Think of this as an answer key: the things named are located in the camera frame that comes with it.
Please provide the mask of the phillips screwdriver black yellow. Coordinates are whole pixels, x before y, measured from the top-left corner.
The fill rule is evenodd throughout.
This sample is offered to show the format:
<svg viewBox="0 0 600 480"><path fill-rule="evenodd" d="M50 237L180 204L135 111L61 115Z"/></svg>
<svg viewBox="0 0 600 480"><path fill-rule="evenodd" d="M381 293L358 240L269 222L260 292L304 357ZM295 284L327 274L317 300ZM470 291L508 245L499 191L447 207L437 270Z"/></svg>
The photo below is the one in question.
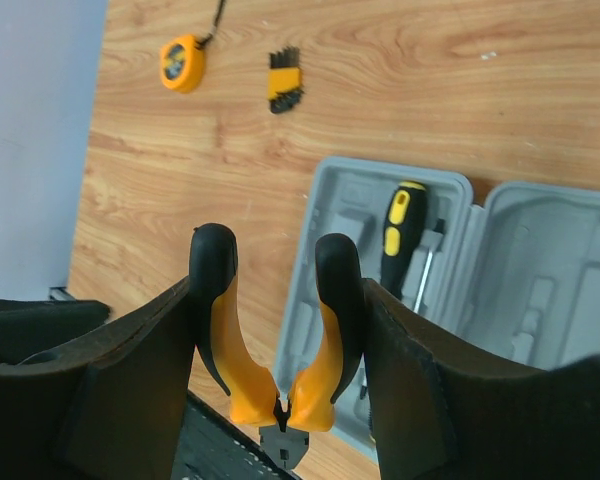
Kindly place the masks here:
<svg viewBox="0 0 600 480"><path fill-rule="evenodd" d="M412 311L418 314L423 312L433 258L439 251L446 227L446 221L438 218L432 230L425 230L428 206L425 185L402 181L393 193L383 223L380 285L398 300L402 299L402 288L413 254L425 240L426 257L412 307Z"/></svg>

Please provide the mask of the grey plastic tool case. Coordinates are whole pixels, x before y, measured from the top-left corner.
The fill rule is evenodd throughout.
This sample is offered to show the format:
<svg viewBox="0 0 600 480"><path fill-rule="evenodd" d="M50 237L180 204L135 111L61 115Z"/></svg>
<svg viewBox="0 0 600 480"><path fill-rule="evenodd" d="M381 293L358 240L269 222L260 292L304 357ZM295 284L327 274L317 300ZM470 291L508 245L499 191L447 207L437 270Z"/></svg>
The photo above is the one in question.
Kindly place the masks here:
<svg viewBox="0 0 600 480"><path fill-rule="evenodd" d="M423 312L415 314L491 354L541 370L600 354L600 191L507 182L477 205L458 173L329 157L309 194L281 328L274 376L282 391L314 359L322 336L316 241L331 232L349 236L362 273L380 285L383 223L402 181L427 187L426 231L438 218L446 221ZM424 242L413 254L402 299L386 290L410 311ZM335 433L378 461L364 359L335 411Z"/></svg>

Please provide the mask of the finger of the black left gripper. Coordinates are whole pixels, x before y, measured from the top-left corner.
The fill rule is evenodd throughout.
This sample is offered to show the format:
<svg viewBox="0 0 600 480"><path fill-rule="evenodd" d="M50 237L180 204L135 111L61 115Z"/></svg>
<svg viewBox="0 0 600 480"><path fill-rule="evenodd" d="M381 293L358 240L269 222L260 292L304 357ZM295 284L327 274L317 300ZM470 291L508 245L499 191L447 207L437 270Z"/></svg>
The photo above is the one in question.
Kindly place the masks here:
<svg viewBox="0 0 600 480"><path fill-rule="evenodd" d="M0 364L18 364L103 325L111 309L95 300L0 299Z"/></svg>

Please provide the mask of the hex key set orange holder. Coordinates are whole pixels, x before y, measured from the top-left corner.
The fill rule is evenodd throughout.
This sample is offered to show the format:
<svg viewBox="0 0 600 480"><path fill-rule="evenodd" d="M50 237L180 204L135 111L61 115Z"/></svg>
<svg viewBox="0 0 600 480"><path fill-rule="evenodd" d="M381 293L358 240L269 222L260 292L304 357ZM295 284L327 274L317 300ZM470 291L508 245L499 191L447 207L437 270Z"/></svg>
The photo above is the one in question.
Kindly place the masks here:
<svg viewBox="0 0 600 480"><path fill-rule="evenodd" d="M287 46L269 54L267 99L272 114L292 110L303 95L300 49Z"/></svg>

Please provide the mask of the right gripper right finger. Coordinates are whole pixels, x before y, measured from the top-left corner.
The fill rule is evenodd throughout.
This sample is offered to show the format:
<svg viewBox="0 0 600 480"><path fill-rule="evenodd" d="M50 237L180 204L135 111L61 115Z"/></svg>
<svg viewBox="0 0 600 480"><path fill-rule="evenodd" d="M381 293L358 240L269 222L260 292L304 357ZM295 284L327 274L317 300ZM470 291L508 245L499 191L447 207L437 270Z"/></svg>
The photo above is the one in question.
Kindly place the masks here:
<svg viewBox="0 0 600 480"><path fill-rule="evenodd" d="M364 360L385 479L600 479L600 354L541 370L364 284Z"/></svg>

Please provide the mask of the yellow tape measure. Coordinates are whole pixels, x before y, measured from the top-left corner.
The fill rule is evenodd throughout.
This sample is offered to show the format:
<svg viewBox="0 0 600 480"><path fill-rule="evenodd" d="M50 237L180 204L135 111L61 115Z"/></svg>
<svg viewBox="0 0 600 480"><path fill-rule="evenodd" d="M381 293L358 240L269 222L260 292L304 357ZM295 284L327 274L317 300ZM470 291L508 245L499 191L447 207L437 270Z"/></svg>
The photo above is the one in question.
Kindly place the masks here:
<svg viewBox="0 0 600 480"><path fill-rule="evenodd" d="M220 0L211 29L204 37L184 34L160 50L160 79L169 90L187 94L201 83L206 68L206 48L215 38L226 1Z"/></svg>

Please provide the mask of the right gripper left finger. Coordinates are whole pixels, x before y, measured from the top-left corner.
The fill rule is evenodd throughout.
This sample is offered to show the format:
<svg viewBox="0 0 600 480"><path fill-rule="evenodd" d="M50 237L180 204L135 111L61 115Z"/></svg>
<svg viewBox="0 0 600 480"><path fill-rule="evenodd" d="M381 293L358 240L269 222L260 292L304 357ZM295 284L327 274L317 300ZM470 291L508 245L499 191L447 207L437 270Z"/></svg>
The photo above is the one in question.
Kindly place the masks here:
<svg viewBox="0 0 600 480"><path fill-rule="evenodd" d="M116 320L0 299L0 479L167 479L194 343L181 280Z"/></svg>

